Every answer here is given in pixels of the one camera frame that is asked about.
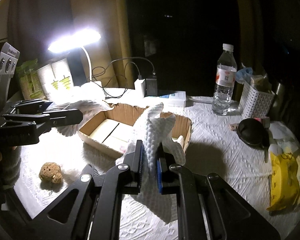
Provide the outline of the white charger plug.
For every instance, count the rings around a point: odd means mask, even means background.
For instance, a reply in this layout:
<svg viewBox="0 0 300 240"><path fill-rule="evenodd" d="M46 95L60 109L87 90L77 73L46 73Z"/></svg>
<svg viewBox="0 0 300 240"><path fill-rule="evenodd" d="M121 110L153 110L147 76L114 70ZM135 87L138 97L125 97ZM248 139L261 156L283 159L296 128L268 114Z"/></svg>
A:
<svg viewBox="0 0 300 240"><path fill-rule="evenodd" d="M144 98L146 94L146 80L137 79L134 82L135 93L138 98Z"/></svg>

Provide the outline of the yellow curtain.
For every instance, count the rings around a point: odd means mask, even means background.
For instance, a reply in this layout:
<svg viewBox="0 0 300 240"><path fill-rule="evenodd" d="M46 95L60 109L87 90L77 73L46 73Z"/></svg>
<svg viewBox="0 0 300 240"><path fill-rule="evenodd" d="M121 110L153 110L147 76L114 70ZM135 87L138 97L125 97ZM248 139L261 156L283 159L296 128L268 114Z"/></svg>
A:
<svg viewBox="0 0 300 240"><path fill-rule="evenodd" d="M90 27L101 34L96 44L86 46L92 64L93 80L107 87L134 87L132 55L126 0L70 0L74 28ZM81 52L86 76L89 69Z"/></svg>

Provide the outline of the black power adapter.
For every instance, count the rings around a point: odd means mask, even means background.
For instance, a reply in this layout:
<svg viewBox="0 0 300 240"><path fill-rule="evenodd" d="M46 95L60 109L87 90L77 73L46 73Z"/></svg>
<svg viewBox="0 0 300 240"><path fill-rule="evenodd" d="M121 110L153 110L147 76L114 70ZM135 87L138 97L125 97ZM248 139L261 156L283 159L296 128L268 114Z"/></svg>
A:
<svg viewBox="0 0 300 240"><path fill-rule="evenodd" d="M146 81L146 95L147 96L158 96L158 83L157 77L152 76L145 79Z"/></svg>

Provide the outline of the green paper cup sleeve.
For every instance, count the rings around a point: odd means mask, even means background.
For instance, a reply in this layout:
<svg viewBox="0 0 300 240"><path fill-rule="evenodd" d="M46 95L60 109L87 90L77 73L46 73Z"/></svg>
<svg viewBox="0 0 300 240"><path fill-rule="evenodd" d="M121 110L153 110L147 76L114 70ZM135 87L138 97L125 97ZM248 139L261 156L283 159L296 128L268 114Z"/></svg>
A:
<svg viewBox="0 0 300 240"><path fill-rule="evenodd" d="M46 99L37 70L38 59L25 61L16 67L15 74L25 100Z"/></svg>

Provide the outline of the white embossed tablecloth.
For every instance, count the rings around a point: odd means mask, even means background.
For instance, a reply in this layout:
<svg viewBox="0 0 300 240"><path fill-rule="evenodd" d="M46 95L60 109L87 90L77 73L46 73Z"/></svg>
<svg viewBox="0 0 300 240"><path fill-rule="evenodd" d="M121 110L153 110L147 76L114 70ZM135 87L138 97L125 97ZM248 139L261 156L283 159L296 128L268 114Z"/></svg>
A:
<svg viewBox="0 0 300 240"><path fill-rule="evenodd" d="M186 167L193 173L219 174L249 202L280 233L282 239L300 239L300 205L291 211L271 215L267 207L270 198L270 163L264 162L264 152L243 143L229 125L241 116L232 106L226 116L211 110L211 98L188 97L186 107L165 106L165 112L191 120L190 143L186 150ZM39 172L44 163L61 167L60 184L42 181ZM115 159L89 146L78 135L65 137L55 129L40 137L38 144L21 149L20 176L14 190L30 217L36 217L58 197L85 165L93 165L99 174L106 173Z"/></svg>

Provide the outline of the white blue flat box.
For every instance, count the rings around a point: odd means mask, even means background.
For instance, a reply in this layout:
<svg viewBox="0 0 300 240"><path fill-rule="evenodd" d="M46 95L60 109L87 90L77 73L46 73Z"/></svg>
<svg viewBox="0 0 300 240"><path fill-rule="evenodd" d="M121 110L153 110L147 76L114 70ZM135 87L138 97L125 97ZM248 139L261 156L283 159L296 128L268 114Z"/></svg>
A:
<svg viewBox="0 0 300 240"><path fill-rule="evenodd" d="M175 92L164 92L162 95L158 96L160 102L164 106L170 107L186 107L186 92L185 91L175 91Z"/></svg>

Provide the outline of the open cardboard box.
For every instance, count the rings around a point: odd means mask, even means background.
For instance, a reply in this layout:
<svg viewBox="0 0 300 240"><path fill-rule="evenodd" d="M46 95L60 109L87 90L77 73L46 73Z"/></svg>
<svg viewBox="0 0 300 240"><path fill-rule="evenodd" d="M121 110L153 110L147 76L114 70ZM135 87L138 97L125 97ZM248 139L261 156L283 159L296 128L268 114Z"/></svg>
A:
<svg viewBox="0 0 300 240"><path fill-rule="evenodd" d="M101 111L79 131L79 137L88 145L113 159L133 152L137 140L144 146L160 143L169 153L185 162L185 152L191 137L191 120L185 116L163 112L159 103L140 108L124 103L114 105L109 111Z"/></svg>

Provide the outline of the brown fuzzy plush toy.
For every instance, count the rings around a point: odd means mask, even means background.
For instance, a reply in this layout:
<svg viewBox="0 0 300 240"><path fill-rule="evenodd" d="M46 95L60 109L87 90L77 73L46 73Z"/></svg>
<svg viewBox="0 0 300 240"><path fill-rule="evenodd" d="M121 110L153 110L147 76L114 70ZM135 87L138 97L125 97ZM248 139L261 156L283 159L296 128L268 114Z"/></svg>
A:
<svg viewBox="0 0 300 240"><path fill-rule="evenodd" d="M54 162L44 163L40 169L39 178L42 181L60 184L63 180L61 167Z"/></svg>

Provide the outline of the white perforated basket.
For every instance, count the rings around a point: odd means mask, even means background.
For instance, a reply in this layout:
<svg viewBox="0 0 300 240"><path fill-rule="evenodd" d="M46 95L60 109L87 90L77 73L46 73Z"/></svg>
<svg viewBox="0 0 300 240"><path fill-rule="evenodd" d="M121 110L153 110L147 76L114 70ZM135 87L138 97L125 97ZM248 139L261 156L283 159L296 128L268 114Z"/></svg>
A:
<svg viewBox="0 0 300 240"><path fill-rule="evenodd" d="M241 116L244 119L266 116L270 110L274 96L274 92L259 92L245 81L238 107Z"/></svg>

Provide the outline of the white towel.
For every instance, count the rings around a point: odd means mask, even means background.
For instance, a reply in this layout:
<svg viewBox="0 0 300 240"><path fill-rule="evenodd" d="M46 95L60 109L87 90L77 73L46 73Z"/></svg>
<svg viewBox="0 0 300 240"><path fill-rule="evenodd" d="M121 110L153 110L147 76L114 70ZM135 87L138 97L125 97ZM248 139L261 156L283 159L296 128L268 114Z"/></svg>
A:
<svg viewBox="0 0 300 240"><path fill-rule="evenodd" d="M132 195L131 198L143 204L164 223L168 224L174 220L175 207L172 204L172 197L168 194L162 194L158 187L162 175L159 159L166 150L174 157L176 163L184 165L185 153L182 146L172 139L172 129L175 125L176 116L170 114L166 118L161 117L163 109L164 104L161 102L148 107L140 115L133 125L125 155L134 152L137 141L142 141L141 189L139 194Z"/></svg>

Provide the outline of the clear water bottle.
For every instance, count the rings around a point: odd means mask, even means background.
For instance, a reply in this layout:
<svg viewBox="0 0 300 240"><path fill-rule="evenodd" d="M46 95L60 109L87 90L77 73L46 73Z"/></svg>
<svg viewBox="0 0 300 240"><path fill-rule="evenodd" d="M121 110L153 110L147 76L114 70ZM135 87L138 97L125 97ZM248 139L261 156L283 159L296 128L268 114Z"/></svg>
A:
<svg viewBox="0 0 300 240"><path fill-rule="evenodd" d="M237 73L233 51L233 45L224 43L223 52L217 61L215 91L212 101L212 111L217 115L226 115L230 108Z"/></svg>

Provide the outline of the white paper cup sleeve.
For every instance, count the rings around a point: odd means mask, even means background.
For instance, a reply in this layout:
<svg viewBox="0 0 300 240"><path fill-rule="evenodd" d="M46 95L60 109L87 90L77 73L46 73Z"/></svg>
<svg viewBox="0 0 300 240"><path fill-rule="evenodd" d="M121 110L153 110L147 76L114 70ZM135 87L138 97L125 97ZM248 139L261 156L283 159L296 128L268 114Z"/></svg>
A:
<svg viewBox="0 0 300 240"><path fill-rule="evenodd" d="M66 58L42 66L37 70L37 74L44 94L48 99L52 99L59 92L74 87Z"/></svg>

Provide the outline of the white desk lamp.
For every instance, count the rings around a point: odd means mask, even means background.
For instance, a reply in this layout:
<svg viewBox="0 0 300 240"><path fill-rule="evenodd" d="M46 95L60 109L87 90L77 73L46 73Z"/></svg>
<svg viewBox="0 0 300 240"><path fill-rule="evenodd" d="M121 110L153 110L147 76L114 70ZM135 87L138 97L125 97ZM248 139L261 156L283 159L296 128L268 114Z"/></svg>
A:
<svg viewBox="0 0 300 240"><path fill-rule="evenodd" d="M91 44L98 43L100 39L101 34L96 29L85 27L74 31L73 33L56 38L48 46L48 51L54 54L61 54L78 48L82 49L88 63L88 81L89 83L94 83L92 78L91 58L85 47Z"/></svg>

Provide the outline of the yellow snack packet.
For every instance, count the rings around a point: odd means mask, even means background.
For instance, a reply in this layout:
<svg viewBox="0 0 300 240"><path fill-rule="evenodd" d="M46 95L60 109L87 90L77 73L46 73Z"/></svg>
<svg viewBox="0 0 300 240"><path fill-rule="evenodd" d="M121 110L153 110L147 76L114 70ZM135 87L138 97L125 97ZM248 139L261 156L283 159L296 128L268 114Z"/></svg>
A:
<svg viewBox="0 0 300 240"><path fill-rule="evenodd" d="M299 196L298 165L291 153L275 155L270 152L271 187L268 211L280 211L293 206Z"/></svg>

